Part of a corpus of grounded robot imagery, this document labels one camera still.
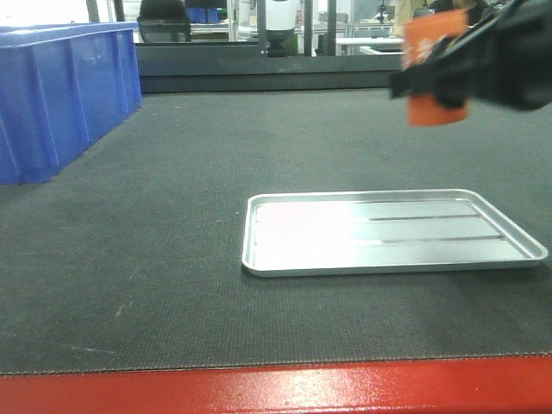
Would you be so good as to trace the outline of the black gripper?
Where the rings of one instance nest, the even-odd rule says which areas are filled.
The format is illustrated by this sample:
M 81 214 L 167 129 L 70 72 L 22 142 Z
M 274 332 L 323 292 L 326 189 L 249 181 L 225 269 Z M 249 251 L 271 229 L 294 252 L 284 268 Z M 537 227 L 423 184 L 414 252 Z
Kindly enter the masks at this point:
M 551 2 L 514 1 L 421 63 L 390 77 L 390 98 L 429 95 L 445 109 L 476 98 L 514 110 L 551 103 Z

